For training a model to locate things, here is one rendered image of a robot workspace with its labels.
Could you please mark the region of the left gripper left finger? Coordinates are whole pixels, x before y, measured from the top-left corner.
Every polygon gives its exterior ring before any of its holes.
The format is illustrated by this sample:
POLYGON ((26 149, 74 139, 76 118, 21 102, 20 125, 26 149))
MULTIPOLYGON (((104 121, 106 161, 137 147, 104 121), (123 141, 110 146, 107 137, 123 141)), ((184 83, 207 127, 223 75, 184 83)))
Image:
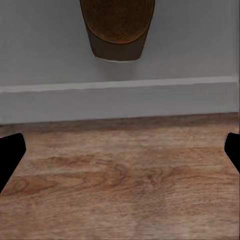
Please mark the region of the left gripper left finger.
POLYGON ((22 133, 0 138, 0 193, 25 153, 22 133))

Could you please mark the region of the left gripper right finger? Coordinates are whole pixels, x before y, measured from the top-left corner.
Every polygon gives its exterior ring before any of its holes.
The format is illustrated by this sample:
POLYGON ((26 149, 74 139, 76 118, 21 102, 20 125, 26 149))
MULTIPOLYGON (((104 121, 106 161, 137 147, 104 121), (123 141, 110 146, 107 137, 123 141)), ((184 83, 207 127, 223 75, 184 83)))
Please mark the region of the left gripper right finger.
POLYGON ((229 133, 224 150, 240 172, 240 134, 229 133))

